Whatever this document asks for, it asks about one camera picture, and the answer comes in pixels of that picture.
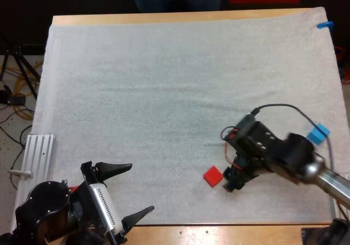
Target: tripod leg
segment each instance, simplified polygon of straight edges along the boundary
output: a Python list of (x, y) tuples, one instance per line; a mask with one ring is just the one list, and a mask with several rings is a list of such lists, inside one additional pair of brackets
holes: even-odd
[(2, 78), (4, 76), (5, 73), (5, 68), (6, 68), (6, 64), (7, 64), (7, 59), (9, 58), (9, 55), (6, 53), (5, 54), (5, 58), (4, 61), (2, 63), (2, 68), (1, 68), (1, 73), (0, 73), (0, 81), (2, 81)]
[(33, 96), (35, 97), (35, 99), (37, 99), (37, 97), (38, 97), (37, 92), (35, 91), (35, 89), (34, 89), (32, 83), (30, 82), (30, 80), (29, 80), (29, 78), (28, 78), (28, 76), (27, 76), (27, 74), (26, 74), (26, 71), (25, 71), (24, 68), (23, 68), (23, 65), (22, 65), (22, 63), (21, 63), (21, 61), (20, 61), (18, 55), (17, 55), (17, 54), (14, 54), (13, 57), (15, 58), (15, 60), (16, 60), (16, 62), (17, 62), (17, 65), (18, 65), (18, 67), (20, 68), (21, 73), (22, 73), (22, 75), (23, 75), (25, 81), (27, 82), (27, 84), (28, 84), (30, 90), (32, 91)]
[(19, 59), (23, 62), (23, 64), (28, 68), (28, 70), (35, 76), (35, 78), (40, 81), (40, 75), (38, 74), (37, 71), (31, 66), (31, 64), (25, 59), (25, 57), (22, 55), (22, 53), (19, 51), (17, 54)]

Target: blue clip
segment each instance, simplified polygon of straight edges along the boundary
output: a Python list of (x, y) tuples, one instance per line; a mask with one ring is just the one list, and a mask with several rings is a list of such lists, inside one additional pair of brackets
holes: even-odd
[(332, 31), (333, 28), (334, 28), (334, 23), (332, 21), (329, 21), (329, 22), (322, 22), (321, 24), (317, 25), (318, 29), (322, 29), (322, 28), (325, 28), (325, 27), (328, 27), (329, 30)]

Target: black cable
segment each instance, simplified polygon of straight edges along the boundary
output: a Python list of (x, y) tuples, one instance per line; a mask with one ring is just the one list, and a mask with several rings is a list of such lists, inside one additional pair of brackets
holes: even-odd
[(26, 109), (19, 109), (19, 110), (17, 110), (17, 111), (15, 111), (15, 112), (13, 112), (13, 113), (11, 113), (6, 119), (4, 119), (3, 121), (0, 121), (0, 124), (2, 124), (2, 123), (5, 123), (11, 116), (13, 116), (14, 114), (16, 114), (16, 113), (18, 113), (18, 112), (21, 112), (21, 111), (29, 111), (29, 112), (31, 112), (31, 113), (34, 113), (34, 111), (33, 110), (30, 110), (30, 109), (28, 109), (26, 106), (24, 106)]
[[(295, 109), (296, 111), (298, 111), (304, 118), (306, 118), (307, 121), (309, 121), (326, 139), (327, 142), (327, 147), (328, 147), (328, 155), (329, 155), (329, 162), (330, 162), (330, 169), (334, 170), (334, 159), (333, 159), (333, 152), (332, 152), (332, 145), (330, 143), (330, 139), (328, 138), (328, 135), (326, 135), (326, 133), (324, 133), (313, 121), (311, 118), (309, 118), (303, 111), (301, 111), (298, 107), (292, 105), (292, 104), (265, 104), (263, 106), (260, 107), (256, 107), (254, 108), (254, 110), (251, 112), (251, 114), (253, 116), (256, 116), (261, 109), (265, 108), (265, 107), (290, 107)], [(335, 207), (334, 207), (334, 203), (333, 203), (333, 198), (330, 196), (330, 201), (331, 201), (331, 208), (332, 208), (332, 213), (333, 213), (333, 217), (335, 218)], [(342, 211), (339, 203), (337, 203), (338, 208), (340, 211)]]
[(340, 206), (339, 202), (337, 202), (337, 205), (338, 205), (338, 208), (339, 208), (341, 214), (342, 214), (343, 217), (346, 219), (346, 221), (347, 221), (347, 222), (350, 222), (350, 221), (349, 221), (349, 217), (346, 216), (346, 214), (345, 214), (344, 210), (342, 209), (342, 207)]
[(26, 147), (26, 145), (25, 145), (25, 144), (22, 144), (22, 136), (23, 136), (23, 133), (24, 133), (24, 131), (26, 131), (26, 130), (30, 129), (31, 127), (32, 127), (32, 125), (27, 126), (25, 129), (23, 129), (23, 130), (21, 131), (21, 134), (20, 134), (20, 143), (21, 143), (21, 145), (22, 145), (22, 147), (23, 147), (23, 148), (25, 148), (25, 147)]
[(22, 145), (20, 142), (18, 142), (18, 141), (15, 140), (11, 135), (9, 135), (1, 126), (0, 126), (0, 129), (5, 133), (6, 136), (8, 136), (13, 142), (15, 142), (15, 143), (21, 145), (21, 147), (23, 147), (23, 145)]
[(29, 109), (29, 108), (27, 108), (27, 106), (26, 105), (23, 105), (29, 112), (32, 112), (32, 113), (34, 113), (34, 111), (33, 110), (31, 110), (31, 109)]
[(9, 105), (7, 104), (5, 107), (0, 108), (0, 110), (4, 110), (5, 108), (7, 108)]
[(12, 181), (12, 174), (10, 174), (10, 181), (11, 181), (12, 186), (17, 190), (17, 187), (15, 186), (15, 184)]
[[(13, 170), (13, 167), (15, 166), (15, 164), (16, 164), (18, 158), (20, 157), (20, 155), (22, 154), (23, 150), (24, 150), (24, 148), (21, 149), (21, 151), (18, 153), (16, 159), (13, 161), (12, 166), (11, 166), (11, 168), (10, 168), (11, 170)], [(17, 189), (17, 187), (15, 186), (15, 184), (14, 184), (13, 181), (12, 181), (12, 174), (10, 174), (10, 181), (11, 181), (12, 186), (13, 186), (15, 189)]]

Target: floor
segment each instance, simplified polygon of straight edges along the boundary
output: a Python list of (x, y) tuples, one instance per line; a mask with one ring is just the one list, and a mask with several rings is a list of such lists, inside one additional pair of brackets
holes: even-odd
[[(40, 62), (44, 59), (43, 56), (26, 56), (28, 61), (34, 65), (36, 62)], [(0, 56), (0, 62), (2, 63), (3, 56)], [(9, 59), (9, 67), (18, 68), (13, 58)], [(37, 69), (39, 73), (42, 71), (42, 67)], [(4, 75), (4, 82), (13, 89), (17, 77), (10, 75), (12, 73), (7, 71)], [(345, 106), (347, 109), (348, 120), (350, 120), (350, 85), (343, 86), (343, 94), (345, 98)], [(27, 94), (29, 89), (25, 87), (23, 94)], [(29, 109), (35, 109), (35, 99), (33, 96), (28, 96), (26, 100), (26, 106)], [(8, 107), (4, 110), (0, 110), (0, 122), (3, 121), (13, 113), (13, 109)], [(17, 115), (13, 115), (9, 120), (4, 123), (0, 123), (0, 126), (6, 130), (12, 137), (19, 140), (19, 135), (22, 129), (31, 124), (31, 121), (22, 120)], [(26, 136), (30, 132), (30, 129), (24, 133), (22, 142), (26, 142)], [(11, 141), (2, 131), (0, 131), (0, 234), (10, 231), (10, 222), (13, 217), (14, 202), (16, 198), (16, 190), (12, 186), (8, 169), (10, 169), (13, 161), (16, 159), (21, 147)], [(23, 155), (21, 155), (16, 162), (14, 168), (20, 169), (22, 164)], [(14, 185), (18, 184), (18, 178), (13, 177)]]

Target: wooden table edge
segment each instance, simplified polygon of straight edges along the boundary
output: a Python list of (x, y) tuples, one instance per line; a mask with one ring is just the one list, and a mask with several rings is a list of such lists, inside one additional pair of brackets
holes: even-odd
[(114, 25), (146, 24), (161, 22), (190, 22), (212, 20), (238, 20), (253, 18), (270, 18), (308, 11), (310, 8), (235, 10), (235, 11), (200, 11), (188, 13), (156, 14), (96, 14), (96, 15), (56, 15), (53, 25)]

